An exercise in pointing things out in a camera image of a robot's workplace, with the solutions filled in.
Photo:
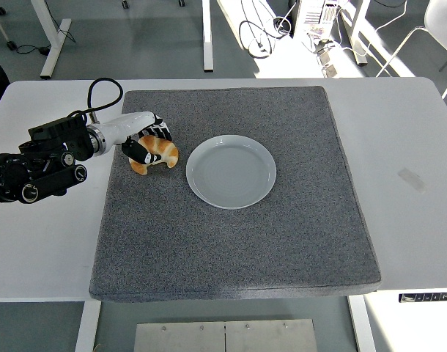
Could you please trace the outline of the white and black hand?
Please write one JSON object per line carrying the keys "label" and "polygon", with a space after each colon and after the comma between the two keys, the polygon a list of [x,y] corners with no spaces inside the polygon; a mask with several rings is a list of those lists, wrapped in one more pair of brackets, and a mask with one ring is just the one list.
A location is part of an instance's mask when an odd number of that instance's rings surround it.
{"label": "white and black hand", "polygon": [[105,124],[89,125],[87,130],[92,142],[94,156],[107,153],[115,144],[121,145],[122,152],[139,164],[152,164],[162,161],[159,152],[149,151],[146,147],[132,140],[137,133],[146,133],[171,141],[168,126],[158,115],[146,112],[123,114]]}

